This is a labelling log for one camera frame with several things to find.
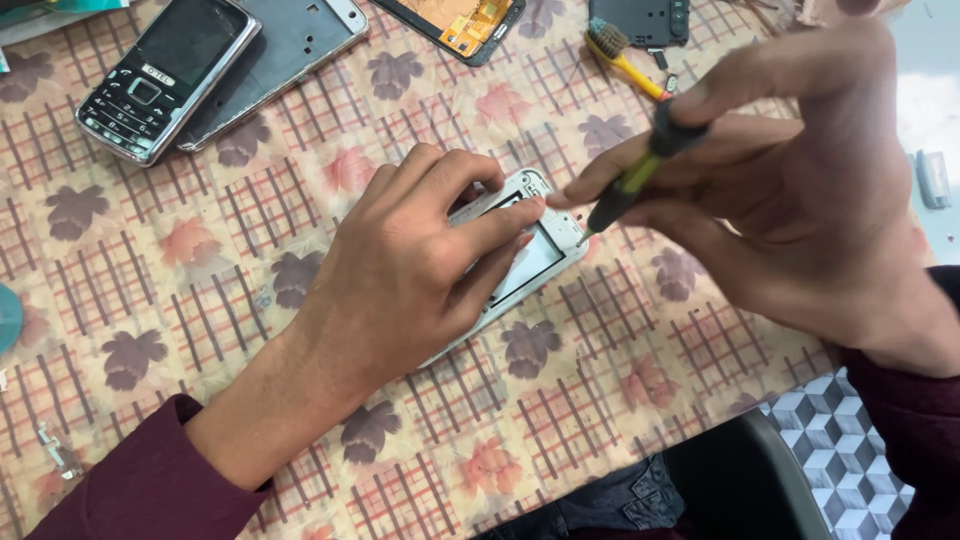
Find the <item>o'tel logo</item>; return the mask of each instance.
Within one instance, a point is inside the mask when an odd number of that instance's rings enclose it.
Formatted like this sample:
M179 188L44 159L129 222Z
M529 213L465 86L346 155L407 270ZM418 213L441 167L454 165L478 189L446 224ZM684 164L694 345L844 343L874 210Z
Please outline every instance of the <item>o'tel logo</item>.
M159 69L156 69L155 67L153 67L152 65L149 65L148 63L143 64L143 70L147 73L147 75L150 75L154 79L157 79L158 81L160 81L161 83L164 83L167 86L173 86L177 83L176 81L174 81L173 77L167 75L166 73L160 71Z

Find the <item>phone keypad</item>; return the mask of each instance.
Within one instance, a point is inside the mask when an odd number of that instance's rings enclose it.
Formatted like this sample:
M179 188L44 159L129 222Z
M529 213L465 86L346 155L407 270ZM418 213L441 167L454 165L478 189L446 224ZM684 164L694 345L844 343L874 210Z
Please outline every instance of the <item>phone keypad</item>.
M137 71L118 67L84 101L81 121L107 140L137 155L145 155L183 106L179 96L161 89L149 105L129 95Z

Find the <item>floral tablecloth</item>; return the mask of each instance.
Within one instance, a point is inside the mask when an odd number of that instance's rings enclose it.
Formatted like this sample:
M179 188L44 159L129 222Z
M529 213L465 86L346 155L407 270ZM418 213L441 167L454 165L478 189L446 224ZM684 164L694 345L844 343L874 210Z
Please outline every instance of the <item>floral tablecloth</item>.
M0 357L2 538L22 538L69 487L41 423L89 466L172 394L207 402L290 321L380 163L429 142L562 186L653 111L585 50L582 0L528 0L476 69L362 3L368 41L199 155L142 170L71 116L161 4L5 49L0 279L26 322ZM680 88L763 39L754 17L692 2L691 40L668 54ZM795 114L782 102L748 112ZM676 245L611 229L306 449L244 536L467 538L828 369L818 340L731 307Z

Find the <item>black keypad phone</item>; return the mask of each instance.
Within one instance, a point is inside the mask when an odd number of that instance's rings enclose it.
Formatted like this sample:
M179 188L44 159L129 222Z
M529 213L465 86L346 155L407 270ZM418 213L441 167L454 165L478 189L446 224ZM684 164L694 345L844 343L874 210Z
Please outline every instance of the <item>black keypad phone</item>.
M77 109L114 154L150 166L260 30L234 0L172 0Z

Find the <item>yellow screwdriver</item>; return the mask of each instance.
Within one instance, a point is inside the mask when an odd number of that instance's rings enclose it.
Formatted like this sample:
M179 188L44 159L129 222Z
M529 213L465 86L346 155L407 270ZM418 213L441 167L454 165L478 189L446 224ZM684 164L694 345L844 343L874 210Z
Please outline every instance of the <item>yellow screwdriver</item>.
M709 124L694 128L675 124L670 119L672 102L671 98L657 105L647 151L600 194L596 206L587 218L587 230L577 245L583 244L594 234L605 231L630 209L636 201L636 196L640 194L640 189L664 160L673 158L683 149L698 144L709 132Z

